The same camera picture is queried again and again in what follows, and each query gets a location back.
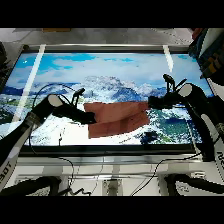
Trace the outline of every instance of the large display screen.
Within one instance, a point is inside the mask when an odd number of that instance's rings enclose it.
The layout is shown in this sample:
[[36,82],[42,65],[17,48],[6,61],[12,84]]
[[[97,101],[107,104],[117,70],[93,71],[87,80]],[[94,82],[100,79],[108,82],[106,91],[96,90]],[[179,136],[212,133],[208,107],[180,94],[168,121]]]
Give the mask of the large display screen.
[[[172,68],[165,54],[137,53],[44,53],[29,96],[23,108],[18,108],[23,90],[30,77],[37,53],[22,54],[17,61],[0,95],[0,135],[4,137],[25,118],[31,110],[36,93],[50,83],[63,83],[75,90],[85,88],[78,108],[85,102],[147,101],[148,96],[164,96],[166,83],[163,74],[171,75],[176,83],[198,85],[207,96],[212,91],[205,80],[200,80],[197,62],[187,54],[171,54]],[[48,94],[63,94],[71,100],[73,91],[62,86],[49,86],[38,96],[37,103]],[[33,145],[122,145],[122,144],[187,144],[201,138],[184,108],[147,111],[149,124],[130,133],[88,138],[88,126],[68,118],[49,116],[45,123],[32,133]],[[15,116],[19,120],[12,122]],[[149,133],[156,133],[150,140]]]

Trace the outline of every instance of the blue sky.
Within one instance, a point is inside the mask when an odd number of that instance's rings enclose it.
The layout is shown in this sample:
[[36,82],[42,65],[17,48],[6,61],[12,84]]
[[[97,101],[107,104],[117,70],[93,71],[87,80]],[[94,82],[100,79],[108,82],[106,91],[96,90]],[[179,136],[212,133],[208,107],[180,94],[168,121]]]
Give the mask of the blue sky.
[[[36,53],[20,56],[8,86],[24,87],[36,56]],[[121,81],[148,83],[157,88],[165,86],[163,74],[166,73],[176,82],[187,78],[210,93],[207,82],[199,79],[201,71],[193,58],[183,54],[171,54],[171,57],[172,72],[164,54],[45,53],[34,82],[82,82],[88,76],[115,76]]]

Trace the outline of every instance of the metal frame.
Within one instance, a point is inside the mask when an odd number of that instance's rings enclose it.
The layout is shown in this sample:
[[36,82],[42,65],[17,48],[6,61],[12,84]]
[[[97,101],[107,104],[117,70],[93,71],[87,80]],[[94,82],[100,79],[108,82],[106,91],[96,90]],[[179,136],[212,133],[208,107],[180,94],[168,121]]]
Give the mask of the metal frame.
[[[19,52],[18,58],[20,57],[21,53],[35,53],[38,52],[40,48],[40,45],[24,45],[22,47],[22,50]],[[169,45],[170,53],[187,53],[188,45]],[[69,52],[89,52],[89,53],[164,53],[163,46],[162,45],[120,45],[120,44],[61,44],[61,45],[46,45],[45,46],[45,53],[69,53]],[[59,160],[59,159],[53,159],[53,158],[47,158],[46,156],[49,156],[47,153],[40,153],[41,157],[39,158],[33,158],[33,156],[30,152],[28,152],[27,146],[24,146],[23,150],[20,153],[20,157],[18,159],[17,165],[69,165],[65,161]],[[177,150],[173,151],[173,153],[170,152],[160,152],[160,155],[145,155],[146,151],[140,153],[141,155],[135,155],[133,156],[125,156],[122,155],[122,152],[117,152],[109,154],[103,150],[103,153],[97,153],[91,154],[91,157],[88,157],[88,154],[80,153],[75,154],[66,154],[63,155],[63,153],[59,153],[60,156],[68,156],[67,158],[72,161],[72,163],[76,165],[97,165],[97,164],[148,164],[148,163],[158,163],[163,159],[167,158],[185,158],[188,156],[193,155],[195,152],[192,150],[191,144],[189,144],[189,150]]]

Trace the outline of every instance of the red-brown towel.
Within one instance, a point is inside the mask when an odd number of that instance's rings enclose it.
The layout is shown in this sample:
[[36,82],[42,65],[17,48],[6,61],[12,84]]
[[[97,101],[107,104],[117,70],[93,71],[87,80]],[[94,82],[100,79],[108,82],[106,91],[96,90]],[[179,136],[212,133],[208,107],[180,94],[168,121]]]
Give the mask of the red-brown towel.
[[90,124],[89,138],[118,135],[148,124],[147,102],[86,103],[86,112],[94,112],[96,124]]

